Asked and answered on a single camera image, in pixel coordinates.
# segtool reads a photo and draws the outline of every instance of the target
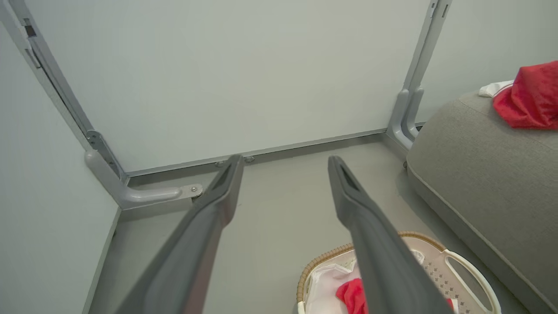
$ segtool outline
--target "white cloth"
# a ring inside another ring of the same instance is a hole
[[[490,83],[486,86],[482,86],[479,90],[479,96],[483,96],[483,97],[494,97],[496,96],[500,91],[511,87],[513,85],[513,81],[514,80],[507,80],[504,82],[498,82],[498,83]]]
[[[360,278],[356,261],[349,268],[337,264],[320,267],[312,272],[311,278],[306,314],[347,314],[345,303],[335,294],[344,283]]]

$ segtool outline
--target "gray ottoman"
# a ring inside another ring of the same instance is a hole
[[[416,192],[533,313],[558,308],[558,133],[515,130],[466,94],[407,156]]]

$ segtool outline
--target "woven brown rim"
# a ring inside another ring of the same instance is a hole
[[[446,249],[446,247],[444,245],[442,245],[442,243],[439,243],[438,241],[432,239],[429,236],[419,234],[418,232],[400,231],[397,234],[400,237],[415,237],[417,239],[421,239],[425,242],[430,243],[434,247],[436,247],[438,250],[440,250],[440,252],[442,252]],[[306,267],[304,267],[304,270],[302,271],[302,274],[300,275],[299,286],[296,288],[296,303],[299,303],[299,302],[304,300],[304,283],[306,282],[306,278],[308,277],[308,275],[312,272],[312,270],[314,270],[314,268],[316,268],[316,266],[318,266],[319,264],[327,261],[328,259],[332,259],[336,256],[339,256],[339,255],[341,255],[343,253],[346,253],[348,251],[351,251],[353,249],[354,249],[354,246],[353,246],[352,243],[345,244],[345,245],[340,246],[336,249],[333,249],[333,250],[331,250],[327,253],[323,253],[322,255],[318,256],[317,258],[315,258],[311,262],[309,262],[308,265]]]

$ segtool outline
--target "white wall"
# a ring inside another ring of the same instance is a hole
[[[514,79],[521,66],[558,59],[557,13],[557,0],[454,0],[422,80],[416,121],[464,93]]]
[[[82,313],[117,205],[1,23],[0,97],[0,313]]]
[[[387,126],[425,0],[27,0],[125,171]]]

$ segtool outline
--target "red cloth on sofa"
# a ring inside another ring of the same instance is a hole
[[[520,129],[558,129],[558,61],[523,66],[513,86],[494,96],[494,109]]]
[[[366,296],[360,278],[342,284],[335,295],[345,303],[349,314],[368,314]]]

